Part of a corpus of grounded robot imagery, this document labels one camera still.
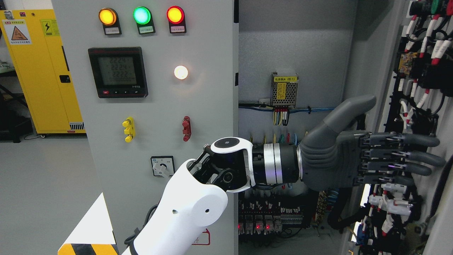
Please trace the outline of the grey robotic right hand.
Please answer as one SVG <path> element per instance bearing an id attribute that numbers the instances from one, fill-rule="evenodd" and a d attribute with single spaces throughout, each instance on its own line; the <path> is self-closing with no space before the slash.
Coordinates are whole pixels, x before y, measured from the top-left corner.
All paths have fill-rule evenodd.
<path id="1" fill-rule="evenodd" d="M 429 176 L 432 167 L 443 167 L 444 158 L 416 150 L 437 147 L 436 137 L 422 134 L 346 130 L 359 115 L 376 104 L 372 94 L 352 97 L 327 115 L 306 135 L 301 150 L 302 182 L 312 190 L 350 188 L 359 184 L 412 186 L 409 173 Z"/>

